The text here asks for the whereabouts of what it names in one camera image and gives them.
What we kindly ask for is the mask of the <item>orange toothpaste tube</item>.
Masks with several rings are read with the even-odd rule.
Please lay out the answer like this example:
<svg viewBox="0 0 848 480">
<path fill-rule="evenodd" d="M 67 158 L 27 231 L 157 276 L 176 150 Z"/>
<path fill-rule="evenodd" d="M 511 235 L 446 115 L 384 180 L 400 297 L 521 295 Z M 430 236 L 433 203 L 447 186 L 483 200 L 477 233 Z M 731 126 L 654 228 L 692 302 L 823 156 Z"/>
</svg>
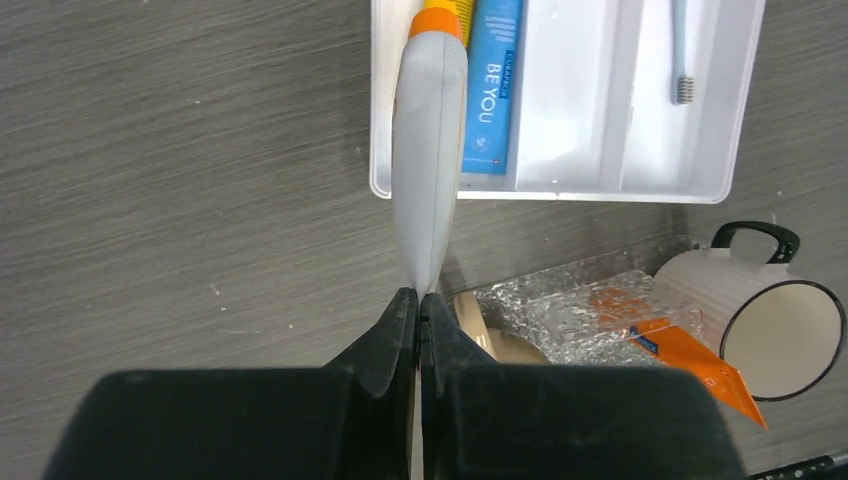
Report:
<svg viewBox="0 0 848 480">
<path fill-rule="evenodd" d="M 684 309 L 678 317 L 661 314 L 648 301 L 615 287 L 592 293 L 590 305 L 602 326 L 621 329 L 630 343 L 662 364 L 694 375 L 716 400 L 767 427 L 741 373 L 683 328 L 685 320 L 701 320 L 699 309 Z"/>
</svg>

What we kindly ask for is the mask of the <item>white ribbed mug black rim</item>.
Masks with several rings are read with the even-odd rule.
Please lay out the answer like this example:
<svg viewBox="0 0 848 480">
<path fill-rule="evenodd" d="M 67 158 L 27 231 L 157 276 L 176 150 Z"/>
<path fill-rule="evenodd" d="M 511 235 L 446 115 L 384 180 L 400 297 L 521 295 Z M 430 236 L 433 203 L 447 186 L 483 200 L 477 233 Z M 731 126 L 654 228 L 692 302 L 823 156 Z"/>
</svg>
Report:
<svg viewBox="0 0 848 480">
<path fill-rule="evenodd" d="M 732 254 L 742 230 L 775 240 L 768 260 Z M 800 245 L 785 227 L 733 221 L 716 231 L 708 247 L 671 258 L 654 276 L 701 310 L 704 344 L 740 372 L 757 401 L 782 401 L 811 389 L 830 372 L 847 340 L 838 297 L 789 271 Z"/>
</svg>

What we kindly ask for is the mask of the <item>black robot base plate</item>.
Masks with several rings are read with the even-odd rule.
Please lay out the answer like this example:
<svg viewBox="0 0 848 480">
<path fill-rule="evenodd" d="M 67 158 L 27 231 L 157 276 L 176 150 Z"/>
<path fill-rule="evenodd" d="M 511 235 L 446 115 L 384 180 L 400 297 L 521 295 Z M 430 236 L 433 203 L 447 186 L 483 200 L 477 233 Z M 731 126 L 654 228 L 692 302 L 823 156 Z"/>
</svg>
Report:
<svg viewBox="0 0 848 480">
<path fill-rule="evenodd" d="M 847 451 L 825 454 L 758 472 L 752 480 L 843 480 L 847 478 Z"/>
</svg>

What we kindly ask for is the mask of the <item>blue toothpaste tube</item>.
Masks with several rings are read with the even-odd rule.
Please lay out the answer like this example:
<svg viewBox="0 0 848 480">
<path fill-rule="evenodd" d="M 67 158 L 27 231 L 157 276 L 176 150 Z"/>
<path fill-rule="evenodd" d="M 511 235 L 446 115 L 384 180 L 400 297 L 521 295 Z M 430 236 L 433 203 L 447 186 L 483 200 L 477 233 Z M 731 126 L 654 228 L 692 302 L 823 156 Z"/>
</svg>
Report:
<svg viewBox="0 0 848 480">
<path fill-rule="evenodd" d="M 474 3 L 468 50 L 464 173 L 506 173 L 523 7 L 522 0 Z"/>
</svg>

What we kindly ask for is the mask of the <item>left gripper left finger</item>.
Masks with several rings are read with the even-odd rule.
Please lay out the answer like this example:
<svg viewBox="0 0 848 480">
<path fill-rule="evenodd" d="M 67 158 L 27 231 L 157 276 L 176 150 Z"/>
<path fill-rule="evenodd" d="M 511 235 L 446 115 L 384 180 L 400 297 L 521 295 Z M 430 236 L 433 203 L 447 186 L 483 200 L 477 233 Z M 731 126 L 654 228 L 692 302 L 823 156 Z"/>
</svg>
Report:
<svg viewBox="0 0 848 480">
<path fill-rule="evenodd" d="M 48 479 L 406 479 L 419 302 L 398 290 L 321 367 L 119 371 L 86 394 Z"/>
</svg>

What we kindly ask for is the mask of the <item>yellow toothpaste tube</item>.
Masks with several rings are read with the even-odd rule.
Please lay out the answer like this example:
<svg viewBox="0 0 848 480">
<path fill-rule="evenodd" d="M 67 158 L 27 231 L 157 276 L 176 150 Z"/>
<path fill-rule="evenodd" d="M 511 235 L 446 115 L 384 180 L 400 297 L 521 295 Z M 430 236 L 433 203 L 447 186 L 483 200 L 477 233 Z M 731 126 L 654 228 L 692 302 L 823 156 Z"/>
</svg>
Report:
<svg viewBox="0 0 848 480">
<path fill-rule="evenodd" d="M 452 11 L 457 16 L 461 25 L 462 43 L 468 48 L 470 44 L 474 3 L 474 0 L 425 0 L 424 7 L 440 7 Z"/>
</svg>

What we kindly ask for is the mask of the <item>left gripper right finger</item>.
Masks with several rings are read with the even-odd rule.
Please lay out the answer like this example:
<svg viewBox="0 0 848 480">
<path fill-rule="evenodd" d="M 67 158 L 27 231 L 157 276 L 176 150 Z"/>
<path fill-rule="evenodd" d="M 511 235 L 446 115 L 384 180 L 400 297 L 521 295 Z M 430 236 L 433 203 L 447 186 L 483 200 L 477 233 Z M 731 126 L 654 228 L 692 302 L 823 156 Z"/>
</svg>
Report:
<svg viewBox="0 0 848 480">
<path fill-rule="evenodd" d="M 420 307 L 428 479 L 741 479 L 706 388 L 668 367 L 494 361 L 445 300 Z"/>
</svg>

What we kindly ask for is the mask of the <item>white toothpaste tube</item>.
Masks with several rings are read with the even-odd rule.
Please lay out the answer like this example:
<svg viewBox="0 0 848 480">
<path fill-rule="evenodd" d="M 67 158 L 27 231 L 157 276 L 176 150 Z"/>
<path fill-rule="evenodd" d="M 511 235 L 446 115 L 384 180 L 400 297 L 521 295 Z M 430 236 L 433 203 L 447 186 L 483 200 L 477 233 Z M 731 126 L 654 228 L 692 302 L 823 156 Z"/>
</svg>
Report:
<svg viewBox="0 0 848 480">
<path fill-rule="evenodd" d="M 400 59 L 391 138 L 391 202 L 403 284 L 435 291 L 458 193 L 468 55 L 450 10 L 413 17 Z"/>
</svg>

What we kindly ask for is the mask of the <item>white plastic bin tray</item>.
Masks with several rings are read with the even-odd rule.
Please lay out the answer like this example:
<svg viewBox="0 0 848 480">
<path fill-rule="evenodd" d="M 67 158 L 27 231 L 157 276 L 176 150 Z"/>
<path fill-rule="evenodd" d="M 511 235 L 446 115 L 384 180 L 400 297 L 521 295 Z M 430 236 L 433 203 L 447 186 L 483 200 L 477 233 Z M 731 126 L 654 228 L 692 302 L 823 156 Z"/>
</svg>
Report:
<svg viewBox="0 0 848 480">
<path fill-rule="evenodd" d="M 486 200 L 717 204 L 729 194 L 761 1 L 688 1 L 693 101 L 671 103 L 671 1 L 528 1 L 504 175 Z"/>
</svg>

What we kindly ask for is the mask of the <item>blue toothbrush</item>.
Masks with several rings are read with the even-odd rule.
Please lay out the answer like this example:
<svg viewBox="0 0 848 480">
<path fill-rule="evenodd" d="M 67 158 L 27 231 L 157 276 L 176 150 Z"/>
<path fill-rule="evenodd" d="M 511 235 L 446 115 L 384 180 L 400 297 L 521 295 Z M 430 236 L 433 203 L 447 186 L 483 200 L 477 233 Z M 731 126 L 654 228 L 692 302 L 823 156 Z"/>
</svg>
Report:
<svg viewBox="0 0 848 480">
<path fill-rule="evenodd" d="M 672 79 L 671 103 L 686 105 L 693 101 L 695 80 L 687 72 L 686 15 L 687 0 L 671 1 Z"/>
</svg>

